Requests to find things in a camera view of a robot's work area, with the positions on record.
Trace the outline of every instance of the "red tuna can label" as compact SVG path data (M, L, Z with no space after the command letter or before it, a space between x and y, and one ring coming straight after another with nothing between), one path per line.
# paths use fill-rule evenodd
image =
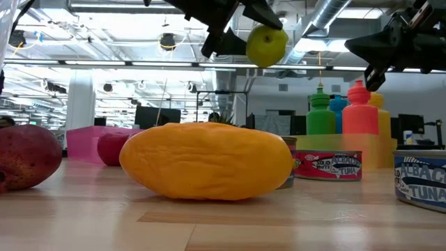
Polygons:
M297 151L298 178L329 181L359 181L362 178L362 152Z

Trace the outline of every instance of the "ceiling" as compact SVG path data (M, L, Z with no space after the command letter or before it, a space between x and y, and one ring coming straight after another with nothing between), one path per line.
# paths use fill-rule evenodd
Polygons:
M273 10L283 13L286 18L284 29L293 37L299 17L314 9L316 1L275 1ZM410 4L409 1L354 0L330 27L328 39L345 40L380 31L383 16ZM256 24L241 15L240 7L234 16L235 32L246 40ZM101 60L101 61L184 61L184 62L225 62L247 63L245 56L221 56L207 59L201 55L201 47L206 39L207 26L193 18L188 22L184 15L174 8L143 8L138 1L71 0L70 7L59 0L39 0L20 20L17 30L24 31L26 44L17 50L9 46L7 59L53 59L53 60ZM163 51L160 37L173 33L177 46L172 52ZM287 51L291 51L295 41L289 40ZM306 54L303 63L317 65L318 54ZM366 66L366 62L349 52L321 52L321 64L337 66ZM58 128L63 125L66 115L66 95L59 98L42 98L54 93L45 90L46 82L62 86L69 91L70 75L73 69L58 67L35 67L10 65L4 67L6 84L4 95L28 95L39 98L0 99L0 115L9 114L16 118L29 117L47 119L47 125ZM188 91L195 84L199 91L232 89L242 91L246 83L246 70L238 70L237 81L225 80L223 86L216 81L222 75L212 70L137 70L137 69L92 69L97 84L96 115L107 116L110 125L130 126L135 106L129 100L110 98L125 96L140 99L143 105L186 109L184 121L195 119L196 95ZM283 81L275 77L257 77L253 93L279 95L277 85L267 82ZM301 82L313 81L317 71L299 72ZM323 73L338 82L349 82L361 73ZM294 82L296 78L285 79ZM104 84L112 84L114 91L105 92ZM294 86L294 91L302 91ZM172 101L161 102L160 98ZM206 120L206 113L214 109L231 109L231 96L209 95L199 110L199 120Z

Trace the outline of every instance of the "pink plastic bin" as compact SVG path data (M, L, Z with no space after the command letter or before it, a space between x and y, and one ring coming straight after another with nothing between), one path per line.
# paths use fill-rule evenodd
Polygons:
M107 126L89 126L67 131L68 157L89 163L103 164L98 155L99 137L108 132L122 132L135 135L141 129L113 128Z

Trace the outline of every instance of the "tuna can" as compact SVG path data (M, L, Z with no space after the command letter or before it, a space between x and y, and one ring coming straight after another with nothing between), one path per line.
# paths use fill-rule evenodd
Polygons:
M394 160L397 198L446 213L446 151L395 151Z
M362 178L362 152L299 150L295 175L322 181L360 181Z
M285 141L286 145L290 149L291 156L293 156L293 159L295 160L295 143L298 139L295 137L282 137L282 139ZM294 170L295 167L291 170L290 176L287 178L285 183L281 185L278 189L284 189L284 188L292 188L294 185Z

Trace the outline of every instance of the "yellow bottle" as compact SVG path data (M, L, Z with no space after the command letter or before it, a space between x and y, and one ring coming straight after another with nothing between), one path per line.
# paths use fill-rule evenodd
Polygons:
M390 128L390 113L381 109L384 105L383 94L371 93L371 98L369 100L369 105L373 105L378 108L378 127L379 136L385 138L386 140L392 138L392 131Z

